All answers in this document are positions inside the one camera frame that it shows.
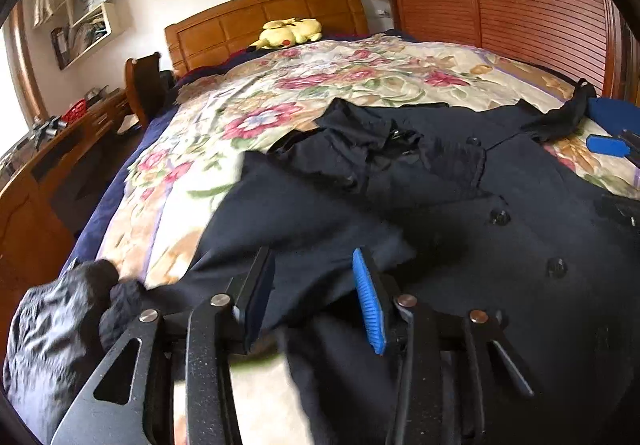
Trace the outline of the dark navy button coat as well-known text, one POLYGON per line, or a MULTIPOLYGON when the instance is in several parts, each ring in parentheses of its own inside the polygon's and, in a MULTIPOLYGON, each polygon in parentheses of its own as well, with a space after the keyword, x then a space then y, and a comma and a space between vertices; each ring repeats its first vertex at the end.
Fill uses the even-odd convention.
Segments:
POLYGON ((485 112, 358 107, 334 99, 309 132, 249 152, 178 283, 121 285, 111 347, 138 309, 192 309, 274 258, 265 324, 279 333, 318 444, 381 444, 398 361, 364 335, 352 254, 365 247, 428 305, 456 364, 464 439, 634 444, 639 439, 639 205, 544 150, 594 98, 485 112))

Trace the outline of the navy blue bed sheet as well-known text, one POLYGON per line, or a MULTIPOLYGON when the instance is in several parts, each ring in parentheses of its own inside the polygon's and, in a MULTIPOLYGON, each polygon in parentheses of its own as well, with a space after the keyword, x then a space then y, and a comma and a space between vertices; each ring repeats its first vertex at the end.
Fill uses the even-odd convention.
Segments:
POLYGON ((111 219, 125 196, 125 180, 128 176, 128 168, 136 161, 137 157, 142 155, 144 150, 147 150, 160 138, 160 135, 166 130, 177 111, 177 106, 168 108, 151 121, 142 136, 141 142, 115 174, 96 209, 89 217, 87 225, 80 232, 73 250, 70 251, 70 255, 62 266, 61 275, 74 263, 94 261, 96 259, 107 227, 110 225, 111 219))

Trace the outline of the grey black folded jacket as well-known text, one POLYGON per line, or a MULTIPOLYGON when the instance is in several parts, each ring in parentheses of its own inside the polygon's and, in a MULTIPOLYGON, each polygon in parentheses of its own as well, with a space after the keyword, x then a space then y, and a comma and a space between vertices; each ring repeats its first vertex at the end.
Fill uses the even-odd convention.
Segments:
POLYGON ((27 290, 10 327, 2 383, 32 434, 49 444, 77 394, 104 357, 100 319, 118 272, 85 262, 27 290))

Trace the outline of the wooden desk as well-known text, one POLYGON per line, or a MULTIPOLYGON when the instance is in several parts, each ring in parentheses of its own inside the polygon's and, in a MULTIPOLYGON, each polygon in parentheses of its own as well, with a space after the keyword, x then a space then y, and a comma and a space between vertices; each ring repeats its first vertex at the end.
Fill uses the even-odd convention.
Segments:
POLYGON ((51 200, 85 154, 130 113, 120 90, 91 107, 17 171, 1 191, 1 340, 6 341, 27 289, 48 283, 62 269, 75 238, 51 200))

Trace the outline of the floral bed blanket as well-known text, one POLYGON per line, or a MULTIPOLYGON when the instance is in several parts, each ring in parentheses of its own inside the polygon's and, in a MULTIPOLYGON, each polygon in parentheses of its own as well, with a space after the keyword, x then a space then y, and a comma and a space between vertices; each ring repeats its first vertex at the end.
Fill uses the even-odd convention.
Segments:
MULTIPOLYGON (((526 102, 545 113, 575 92, 551 93, 549 83, 536 69, 476 49, 390 35, 326 40, 254 54, 230 69, 195 70, 176 87, 178 111, 166 130, 130 166, 101 257, 119 271, 115 288, 152 291, 178 283, 218 206, 239 183, 245 155, 269 151, 288 133, 314 130, 334 99, 475 112, 526 102)), ((594 93, 574 131, 548 140, 544 150, 586 182, 639 204, 638 168, 586 146, 589 135, 620 138, 638 128, 636 107, 594 93)))

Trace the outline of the wooden chair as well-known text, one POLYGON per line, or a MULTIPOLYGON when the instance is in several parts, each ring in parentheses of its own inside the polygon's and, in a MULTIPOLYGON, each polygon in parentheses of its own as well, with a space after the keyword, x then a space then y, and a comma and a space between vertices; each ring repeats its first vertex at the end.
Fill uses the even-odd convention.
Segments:
POLYGON ((163 108, 166 90, 160 77, 160 53, 125 62, 126 96, 131 111, 138 117, 143 130, 163 108))

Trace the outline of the red item on desk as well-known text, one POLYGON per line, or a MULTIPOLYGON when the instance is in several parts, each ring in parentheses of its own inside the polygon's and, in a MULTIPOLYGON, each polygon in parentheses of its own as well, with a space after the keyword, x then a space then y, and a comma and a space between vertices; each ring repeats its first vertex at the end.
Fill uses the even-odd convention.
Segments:
POLYGON ((81 98, 70 106, 66 113, 62 114, 61 120, 67 124, 72 124, 85 116, 88 110, 87 99, 81 98))

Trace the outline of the black device on desk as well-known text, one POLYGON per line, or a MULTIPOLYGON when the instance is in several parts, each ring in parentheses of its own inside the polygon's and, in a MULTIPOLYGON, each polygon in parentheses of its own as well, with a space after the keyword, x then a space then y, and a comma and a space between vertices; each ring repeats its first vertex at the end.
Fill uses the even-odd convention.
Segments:
POLYGON ((40 149, 44 142, 54 139, 66 129, 67 122, 60 116, 50 116, 49 119, 36 123, 32 132, 32 145, 36 151, 40 149))

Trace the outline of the wooden bed headboard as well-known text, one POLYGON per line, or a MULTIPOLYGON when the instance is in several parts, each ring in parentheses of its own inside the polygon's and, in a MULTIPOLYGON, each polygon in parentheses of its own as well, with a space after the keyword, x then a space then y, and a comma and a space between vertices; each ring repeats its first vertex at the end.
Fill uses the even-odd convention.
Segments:
POLYGON ((288 18, 317 19, 329 36, 370 34, 361 0, 232 0, 165 29, 174 73, 218 66, 256 41, 266 22, 288 18))

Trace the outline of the yellow plush toy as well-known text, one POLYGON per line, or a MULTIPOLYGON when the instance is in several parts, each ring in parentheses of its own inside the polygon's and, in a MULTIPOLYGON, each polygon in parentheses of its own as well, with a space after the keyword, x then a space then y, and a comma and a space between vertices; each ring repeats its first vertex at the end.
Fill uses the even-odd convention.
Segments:
POLYGON ((257 41, 248 50, 289 48, 299 44, 319 41, 322 25, 314 18, 272 20, 262 26, 257 41))

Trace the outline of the white wall shelf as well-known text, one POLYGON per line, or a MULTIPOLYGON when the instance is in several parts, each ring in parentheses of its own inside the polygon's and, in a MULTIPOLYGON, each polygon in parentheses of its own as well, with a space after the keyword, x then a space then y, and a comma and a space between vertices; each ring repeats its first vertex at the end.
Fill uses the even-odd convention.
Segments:
POLYGON ((32 0, 34 27, 46 28, 62 71, 122 34, 114 0, 32 0))

